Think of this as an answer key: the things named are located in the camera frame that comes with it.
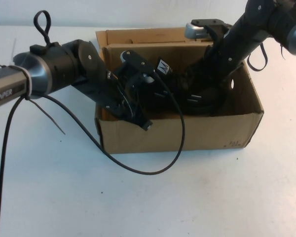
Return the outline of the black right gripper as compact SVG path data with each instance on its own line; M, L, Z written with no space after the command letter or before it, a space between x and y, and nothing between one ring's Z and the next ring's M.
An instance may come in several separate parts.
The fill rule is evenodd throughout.
M245 12L204 56L204 79L217 82L234 72L267 38L278 40L271 22L280 0L249 0Z

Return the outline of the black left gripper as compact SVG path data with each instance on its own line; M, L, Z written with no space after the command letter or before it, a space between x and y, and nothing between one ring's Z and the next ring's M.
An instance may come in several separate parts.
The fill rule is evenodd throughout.
M152 126L151 120L140 107L139 100L127 95L122 84L110 71L87 72L72 86L117 119L135 124L145 131Z

